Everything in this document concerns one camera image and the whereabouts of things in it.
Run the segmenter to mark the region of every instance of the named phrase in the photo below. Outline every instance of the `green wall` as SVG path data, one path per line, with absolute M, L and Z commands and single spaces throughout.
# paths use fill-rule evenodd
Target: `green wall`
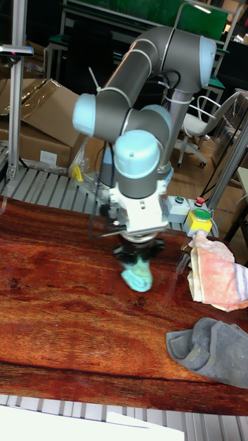
M 84 3 L 173 26 L 182 2 L 183 0 L 87 0 Z M 185 5 L 181 12 L 178 29 L 219 40 L 226 20 L 227 13 L 224 11 L 211 10 L 211 14 L 206 14 L 190 5 Z

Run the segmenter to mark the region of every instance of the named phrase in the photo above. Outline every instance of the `cable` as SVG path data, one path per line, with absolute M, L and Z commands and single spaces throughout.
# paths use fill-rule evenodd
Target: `cable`
M 100 184 L 100 179 L 101 179 L 101 172 L 103 170 L 103 158 L 104 158 L 104 153 L 105 153 L 105 150 L 106 150 L 106 145 L 107 145 L 107 143 L 105 141 L 104 144 L 103 144 L 103 147 L 99 150 L 99 152 L 98 152 L 98 154 L 96 156 L 96 159 L 97 159 L 100 151 L 103 150 L 103 154 L 102 154 L 102 157 L 101 157 L 101 165 L 100 165 L 100 170 L 99 170 L 99 176 L 98 176 L 97 184 L 96 184 L 96 192 L 95 192 L 95 197 L 94 197 L 93 210 L 92 210 L 92 213 L 90 214 L 90 219 L 89 219 L 88 232 L 89 232 L 89 238 L 90 239 L 97 239 L 97 238 L 101 237 L 101 236 L 95 236 L 95 237 L 92 236 L 92 226 L 93 226 L 94 215 L 96 214 L 97 196 L 98 196 L 98 193 L 99 193 L 99 184 Z
M 228 210 L 225 214 L 223 214 L 222 218 L 220 218 L 220 220 L 218 221 L 218 224 L 217 224 L 217 227 L 218 227 L 218 228 L 219 228 L 221 222 L 223 221 L 223 219 L 226 217 L 226 215 L 227 215 L 228 213 L 230 213 L 230 212 L 232 211 L 232 209 L 233 209 L 233 208 L 234 208 L 234 207 L 235 207 L 240 201 L 242 201 L 243 199 L 245 199 L 247 196 L 248 196 L 248 193 L 245 194 L 242 198 L 238 199 L 238 201 L 235 202 L 235 204 L 234 204 L 231 208 L 229 208 L 229 210 Z
M 108 143 L 111 151 L 112 156 L 112 175 L 111 175 L 111 181 L 110 181 L 110 187 L 113 188 L 114 186 L 114 149 L 113 145 L 111 143 Z
M 169 85 L 169 81 L 167 81 L 166 83 L 164 81 L 146 81 L 145 84 L 157 84 L 157 85 L 162 85 L 164 88 L 170 89 L 170 85 Z
M 27 164 L 25 164 L 25 162 L 21 159 L 21 157 L 19 157 L 19 161 L 21 165 L 24 166 L 24 168 L 28 168 Z
M 214 150 L 214 147 L 209 147 L 208 145 L 202 144 L 201 147 L 205 147 L 208 150 Z
M 99 158 L 99 154 L 101 153 L 102 149 L 103 149 L 103 147 L 97 152 L 97 155 L 96 155 L 96 159 L 95 159 L 95 162 L 94 162 L 94 171 L 95 172 L 96 172 L 96 163 L 97 163 L 97 160 Z
M 148 80 L 150 80 L 151 78 L 154 78 L 155 76 L 163 75 L 163 74 L 169 74 L 169 73 L 177 74 L 177 76 L 178 76 L 178 80 L 175 82 L 174 86 L 171 88 L 171 89 L 175 89 L 178 86 L 178 84 L 180 83 L 180 80 L 181 80 L 181 75 L 180 75 L 180 72 L 178 70 L 175 70 L 175 69 L 161 70 L 160 72 L 157 72 L 156 74 L 150 75 Z
M 112 151 L 114 153 L 112 144 L 110 143 L 109 145 L 110 145 L 110 150 L 112 149 Z M 115 235 L 115 234 L 119 234 L 121 231 L 126 229 L 126 226 L 124 225 L 124 226 L 120 226 L 120 227 L 111 228 L 111 231 L 112 231 L 111 233 L 101 234 L 100 236 L 93 236 L 92 235 L 92 226 L 93 226 L 94 216 L 96 214 L 97 196 L 98 196 L 98 193 L 99 193 L 99 185 L 100 185 L 100 182 L 101 182 L 101 174 L 102 174 L 102 171 L 103 171 L 103 158 L 104 158 L 104 155 L 105 155 L 106 146 L 107 146 L 107 143 L 104 142 L 103 147 L 98 152 L 98 155 L 99 155 L 101 150 L 103 150 L 103 154 L 102 154 L 102 157 L 101 157 L 99 176 L 98 176 L 97 184 L 96 184 L 96 192 L 95 192 L 95 197 L 94 197 L 93 210 L 92 210 L 92 213 L 90 214 L 90 218 L 89 218 L 88 234 L 89 234 L 89 238 L 90 239 L 100 239 L 102 237 L 112 236 L 112 235 Z M 112 177 L 113 176 L 114 176 L 114 161 L 113 161 L 113 168 L 112 168 Z
M 153 74 L 153 75 L 149 76 L 148 79 L 146 80 L 146 83 L 153 83 L 153 82 L 156 83 L 156 81 L 149 81 L 149 79 L 150 78 L 156 78 L 156 76 L 159 76 L 159 75 L 160 75 L 160 72 L 158 74 Z M 163 77 L 166 79 L 166 81 L 168 83 L 168 86 L 170 87 L 170 85 L 169 85 L 169 78 L 167 77 L 167 75 L 163 75 Z
M 170 103 L 176 103 L 176 104 L 190 104 L 194 100 L 194 98 L 191 98 L 190 101 L 179 101 L 178 99 L 170 99 L 168 96 L 165 96 L 165 99 Z

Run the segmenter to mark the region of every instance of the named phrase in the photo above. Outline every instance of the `green button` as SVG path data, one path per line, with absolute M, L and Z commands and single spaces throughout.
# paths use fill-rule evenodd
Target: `green button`
M 207 219 L 211 218 L 211 213 L 207 212 L 206 209 L 203 208 L 196 208 L 194 210 L 194 214 L 199 218 L 199 219 L 203 219 L 204 221 L 206 221 Z
M 176 198 L 176 202 L 182 204 L 182 203 L 183 203 L 183 198 L 182 198 L 182 196 L 178 196 L 178 197 Z

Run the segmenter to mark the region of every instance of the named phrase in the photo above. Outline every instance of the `wooden table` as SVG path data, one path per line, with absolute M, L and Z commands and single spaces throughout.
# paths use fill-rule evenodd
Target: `wooden table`
M 0 216 L 0 393 L 219 414 L 248 414 L 248 391 L 193 374 L 168 355 L 165 333 L 201 317 L 237 322 L 192 301 L 188 238 L 164 235 L 144 294 L 122 280 L 117 237 L 89 240 L 84 214 L 8 199 Z

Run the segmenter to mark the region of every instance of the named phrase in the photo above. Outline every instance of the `light blue cloth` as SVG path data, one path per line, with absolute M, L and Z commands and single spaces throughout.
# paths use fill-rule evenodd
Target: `light blue cloth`
M 144 262 L 138 257 L 137 263 L 125 264 L 125 270 L 121 273 L 123 280 L 134 291 L 145 292 L 152 287 L 152 273 L 149 262 Z

